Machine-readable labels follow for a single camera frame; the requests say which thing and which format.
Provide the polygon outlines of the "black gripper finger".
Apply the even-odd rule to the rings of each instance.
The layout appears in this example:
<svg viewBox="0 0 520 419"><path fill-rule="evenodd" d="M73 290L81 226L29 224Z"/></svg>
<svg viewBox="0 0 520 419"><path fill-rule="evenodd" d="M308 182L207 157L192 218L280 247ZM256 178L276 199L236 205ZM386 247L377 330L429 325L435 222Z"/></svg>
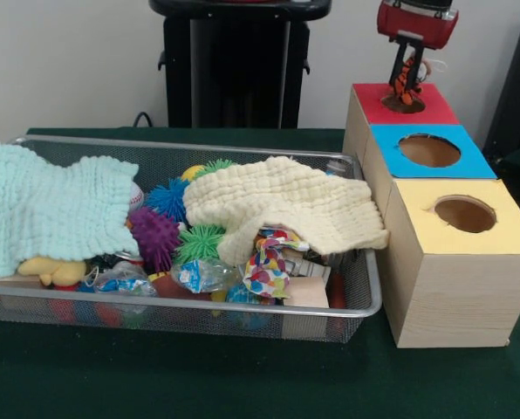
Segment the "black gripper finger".
<svg viewBox="0 0 520 419"><path fill-rule="evenodd" d="M397 41L397 44L398 44L398 51L396 53L396 56L395 56L395 59L393 62L391 75L390 75L390 78L388 81L388 85L390 85L390 86L393 85L394 81L396 80L396 78L402 71L402 67L404 65L405 52L407 49L407 41Z"/></svg>
<svg viewBox="0 0 520 419"><path fill-rule="evenodd" d="M425 74L422 71L423 63L423 45L416 45L411 54L411 68L410 68L410 89L414 92L421 90L421 83L425 79Z"/></svg>

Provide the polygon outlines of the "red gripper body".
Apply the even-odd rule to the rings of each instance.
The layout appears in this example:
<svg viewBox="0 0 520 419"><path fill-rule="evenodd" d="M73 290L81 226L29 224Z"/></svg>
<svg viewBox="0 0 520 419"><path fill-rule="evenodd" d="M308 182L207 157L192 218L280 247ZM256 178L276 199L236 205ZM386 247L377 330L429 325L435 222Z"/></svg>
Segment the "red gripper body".
<svg viewBox="0 0 520 419"><path fill-rule="evenodd" d="M451 1L381 1L377 13L379 34L418 39L426 48L442 49L459 18Z"/></svg>

